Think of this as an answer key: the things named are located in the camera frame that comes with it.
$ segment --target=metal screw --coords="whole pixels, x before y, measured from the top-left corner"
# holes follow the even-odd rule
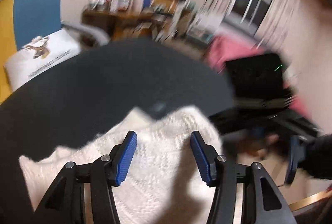
[[[217,156],[217,160],[220,162],[225,162],[227,158],[224,155]]]
[[[307,141],[307,140],[308,140],[308,138],[307,138],[307,137],[304,137],[304,136],[299,136],[299,138],[300,138],[301,140],[303,140],[303,141]]]
[[[71,169],[74,167],[74,163],[72,161],[66,163],[66,168]]]
[[[261,169],[262,165],[259,162],[254,162],[254,168]]]
[[[109,161],[111,159],[111,157],[109,156],[109,155],[103,155],[102,157],[101,157],[101,160],[102,161]]]

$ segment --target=blue gripper pad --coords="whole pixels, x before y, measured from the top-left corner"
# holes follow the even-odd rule
[[[199,138],[202,139],[202,137],[201,136],[197,137],[196,136],[197,132],[198,131],[194,131],[191,134],[190,146],[191,146],[191,150],[194,154],[198,170],[200,171],[200,177],[207,185],[209,185],[212,182],[212,178],[210,175],[210,165],[204,154],[203,148],[198,140]]]
[[[135,132],[130,131],[123,143],[126,142],[126,146],[122,152],[120,160],[117,164],[117,176],[116,183],[120,185],[127,176],[129,166],[132,162],[132,157],[134,156],[136,146],[137,146],[137,135]]]

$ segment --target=white knit fabric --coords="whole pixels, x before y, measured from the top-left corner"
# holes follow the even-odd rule
[[[137,133],[137,149],[126,180],[112,188],[121,224],[205,223],[215,189],[202,181],[189,138],[193,131],[200,131],[218,153],[222,142],[195,107],[182,108],[157,122],[134,109],[122,123],[79,150],[57,147],[49,158],[37,163],[21,156],[19,162],[34,210],[65,163],[95,161],[122,143],[129,130]]]

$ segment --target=window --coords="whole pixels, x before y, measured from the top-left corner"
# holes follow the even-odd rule
[[[272,0],[233,0],[225,21],[254,35]]]

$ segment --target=blue chair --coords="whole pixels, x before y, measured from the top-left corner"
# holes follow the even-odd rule
[[[99,46],[110,41],[103,30],[61,21],[60,0],[0,1],[0,64],[36,36],[47,36],[62,28],[79,31],[95,39]],[[0,69],[0,103],[11,94],[3,68]]]

